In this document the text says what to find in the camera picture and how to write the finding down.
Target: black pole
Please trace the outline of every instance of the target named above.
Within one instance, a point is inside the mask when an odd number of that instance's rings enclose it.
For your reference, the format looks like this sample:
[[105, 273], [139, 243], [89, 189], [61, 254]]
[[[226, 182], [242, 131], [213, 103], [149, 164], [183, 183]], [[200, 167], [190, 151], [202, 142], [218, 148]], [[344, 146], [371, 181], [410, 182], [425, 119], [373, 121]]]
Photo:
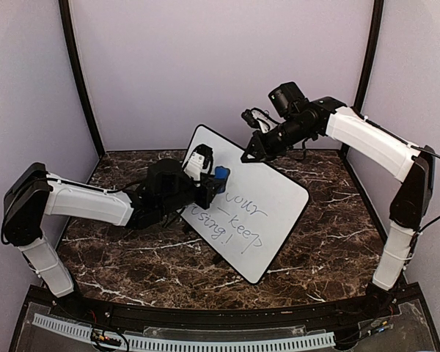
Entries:
[[104, 150], [103, 142], [96, 125], [95, 115], [89, 103], [87, 86], [81, 71], [80, 59], [76, 48], [75, 34], [73, 33], [72, 17], [70, 15], [70, 6], [68, 0], [59, 0], [60, 17], [62, 18], [62, 27], [64, 29], [65, 42], [67, 43], [68, 57], [70, 58], [70, 65], [72, 66], [73, 77], [75, 79], [76, 89], [80, 97], [81, 107], [87, 121], [89, 133], [95, 145], [96, 152], [101, 158], [106, 152]]
[[[365, 51], [364, 65], [362, 74], [360, 75], [359, 88], [353, 102], [353, 107], [358, 111], [362, 110], [365, 95], [367, 94], [370, 75], [372, 73], [373, 61], [375, 60], [376, 46], [378, 43], [378, 35], [380, 34], [381, 19], [383, 17], [384, 0], [375, 0], [373, 3], [372, 23], [370, 25], [370, 33], [368, 35], [367, 50]], [[343, 144], [340, 152], [342, 156], [347, 157], [349, 146]]]

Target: white board with black edge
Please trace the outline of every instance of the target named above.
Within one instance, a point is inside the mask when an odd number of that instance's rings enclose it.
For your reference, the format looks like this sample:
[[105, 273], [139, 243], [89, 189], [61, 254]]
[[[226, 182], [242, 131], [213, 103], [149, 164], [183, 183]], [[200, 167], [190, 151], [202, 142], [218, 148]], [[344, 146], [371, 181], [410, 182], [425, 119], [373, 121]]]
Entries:
[[277, 255], [309, 201], [308, 191], [264, 163], [243, 164], [243, 150], [199, 125], [186, 153], [213, 149], [213, 168], [230, 169], [227, 189], [208, 210], [189, 205], [186, 220], [246, 281], [256, 284]]

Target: marble table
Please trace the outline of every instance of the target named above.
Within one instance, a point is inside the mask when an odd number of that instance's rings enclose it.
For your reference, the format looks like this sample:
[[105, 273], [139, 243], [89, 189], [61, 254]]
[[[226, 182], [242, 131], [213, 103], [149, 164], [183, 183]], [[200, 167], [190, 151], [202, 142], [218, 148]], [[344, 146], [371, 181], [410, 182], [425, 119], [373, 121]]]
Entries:
[[[106, 188], [143, 178], [160, 158], [184, 152], [107, 153], [90, 184]], [[58, 253], [90, 298], [184, 309], [288, 307], [361, 296], [382, 240], [335, 150], [299, 151], [272, 164], [310, 192], [310, 203], [258, 285], [250, 285], [183, 221], [127, 230], [71, 219]]]

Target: white wall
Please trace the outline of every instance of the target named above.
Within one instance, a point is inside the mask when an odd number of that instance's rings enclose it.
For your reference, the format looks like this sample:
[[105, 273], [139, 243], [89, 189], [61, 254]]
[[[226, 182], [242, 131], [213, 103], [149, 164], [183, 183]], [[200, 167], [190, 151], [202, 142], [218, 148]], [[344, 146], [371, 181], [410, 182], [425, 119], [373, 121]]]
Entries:
[[287, 81], [313, 100], [352, 104], [373, 8], [371, 0], [71, 3], [108, 150], [184, 148], [200, 123], [246, 146], [252, 131], [241, 112], [272, 112], [267, 94]]
[[[389, 130], [440, 153], [440, 0], [386, 1], [364, 113]], [[399, 188], [381, 167], [350, 154], [380, 217]], [[440, 161], [425, 222], [440, 214]], [[440, 222], [420, 238], [407, 277], [418, 281], [440, 334]]]
[[[57, 0], [0, 1], [0, 225], [3, 196], [35, 161], [84, 181], [97, 162], [68, 60]], [[45, 224], [55, 243], [64, 218]], [[30, 282], [19, 251], [0, 243], [0, 351]]]

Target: white vent grille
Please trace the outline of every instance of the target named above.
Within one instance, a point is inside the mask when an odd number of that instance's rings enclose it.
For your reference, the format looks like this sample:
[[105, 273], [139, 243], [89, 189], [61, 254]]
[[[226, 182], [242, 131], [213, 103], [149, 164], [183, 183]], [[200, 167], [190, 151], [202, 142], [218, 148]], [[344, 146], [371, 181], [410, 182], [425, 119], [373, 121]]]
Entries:
[[[91, 327], [87, 324], [70, 323], [41, 314], [35, 314], [32, 323], [35, 326], [70, 339], [90, 343]], [[119, 341], [121, 340], [117, 334], [106, 332], [106, 335]], [[130, 334], [124, 334], [124, 336], [129, 341], [130, 351], [134, 352], [294, 352], [312, 351], [318, 348], [335, 346], [333, 332], [280, 340], [251, 342], [175, 341], [139, 337]], [[125, 344], [122, 343], [119, 349], [125, 351]]]

